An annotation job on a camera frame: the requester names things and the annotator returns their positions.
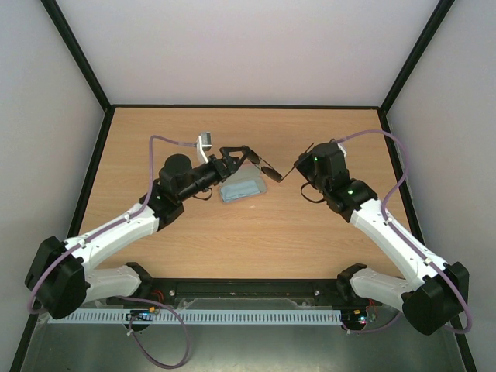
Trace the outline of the pink glasses case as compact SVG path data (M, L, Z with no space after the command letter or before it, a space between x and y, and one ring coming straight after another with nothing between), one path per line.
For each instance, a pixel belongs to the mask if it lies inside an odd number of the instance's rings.
M234 175L219 185L219 196L225 204L260 196L266 192L267 186L261 170L250 164L242 165Z

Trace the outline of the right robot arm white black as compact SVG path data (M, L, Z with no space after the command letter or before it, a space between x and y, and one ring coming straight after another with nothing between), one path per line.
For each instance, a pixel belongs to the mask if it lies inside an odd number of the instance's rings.
M353 304L369 298L400 311L411 326L431 335L468 303L469 272L447 263L416 239L363 181L350 177L345 153L334 140L300 154L295 169L330 210L368 236L401 272L380 274L356 263L337 277L339 297Z

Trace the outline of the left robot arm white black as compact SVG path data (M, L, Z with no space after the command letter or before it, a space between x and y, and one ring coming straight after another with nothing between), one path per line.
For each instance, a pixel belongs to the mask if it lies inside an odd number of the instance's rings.
M145 236L161 231L183 212L183 203L234 175L250 156L248 146L223 147L192 166L188 156L169 156L151 175L148 192L130 209L90 232L59 240L46 238L36 251L25 279L31 314L48 312L62 319L85 302L135 294L143 273L129 265L100 270L98 265Z

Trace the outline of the black gold sunglasses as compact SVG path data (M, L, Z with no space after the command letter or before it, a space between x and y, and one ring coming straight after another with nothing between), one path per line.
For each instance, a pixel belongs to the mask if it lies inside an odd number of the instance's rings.
M264 158L258 155L250 147L245 146L243 148L243 153L246 155L247 160L257 167L263 174L268 176L271 180L281 183L294 169L293 166L286 174L281 174L274 167L272 167Z

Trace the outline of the light blue cleaning cloth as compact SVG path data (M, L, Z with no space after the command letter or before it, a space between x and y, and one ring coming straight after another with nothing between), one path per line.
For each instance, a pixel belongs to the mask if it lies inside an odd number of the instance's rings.
M228 184L220 188L220 196L225 203L234 202L261 193L262 191L254 180Z

